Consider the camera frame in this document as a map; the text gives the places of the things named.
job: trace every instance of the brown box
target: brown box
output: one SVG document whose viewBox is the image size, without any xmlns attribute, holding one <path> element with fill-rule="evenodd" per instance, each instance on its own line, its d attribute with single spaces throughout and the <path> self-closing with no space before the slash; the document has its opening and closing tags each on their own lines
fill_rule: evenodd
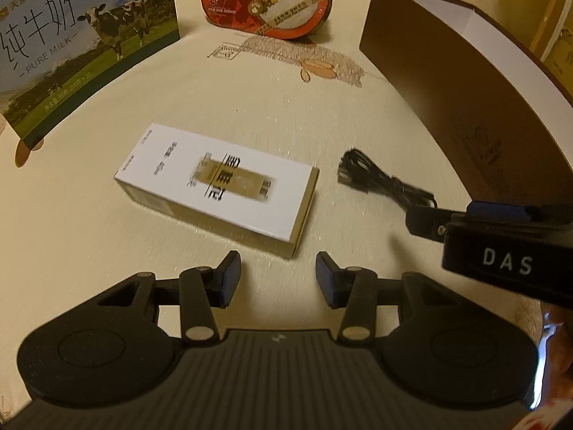
<svg viewBox="0 0 573 430">
<path fill-rule="evenodd" d="M 511 35 L 459 0 L 372 0 L 360 50 L 474 200 L 573 202 L 573 100 Z"/>
</svg>

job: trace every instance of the cream tabletop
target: cream tabletop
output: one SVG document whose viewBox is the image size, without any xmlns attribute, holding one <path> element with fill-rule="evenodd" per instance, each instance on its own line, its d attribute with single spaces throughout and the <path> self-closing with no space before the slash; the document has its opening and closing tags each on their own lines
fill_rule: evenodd
<svg viewBox="0 0 573 430">
<path fill-rule="evenodd" d="M 303 45 L 214 27 L 200 0 L 176 1 L 181 40 L 81 105 L 24 167 L 14 165 L 16 134 L 6 127 L 0 136 L 3 412 L 29 399 L 15 359 L 31 330 L 135 272 L 177 277 L 217 265 L 232 249 L 242 256 L 242 278 L 231 306 L 214 313 L 221 332 L 336 332 L 342 311 L 326 306 L 313 269 L 326 250 L 340 266 L 380 277 L 425 273 L 538 334 L 538 304 L 443 271 L 441 246 L 409 235 L 395 202 L 337 183 L 340 157 L 358 147 L 387 173 L 432 190 L 441 207 L 463 209 L 470 200 L 420 120 L 360 52 L 370 0 L 333 0 L 327 24 Z M 303 82 L 292 62 L 297 50 L 336 58 L 344 74 Z M 131 202 L 114 173 L 152 122 L 319 167 L 296 258 L 242 247 Z M 177 309 L 162 310 L 159 323 L 177 335 Z M 378 335 L 397 324 L 395 308 L 379 308 Z"/>
</svg>

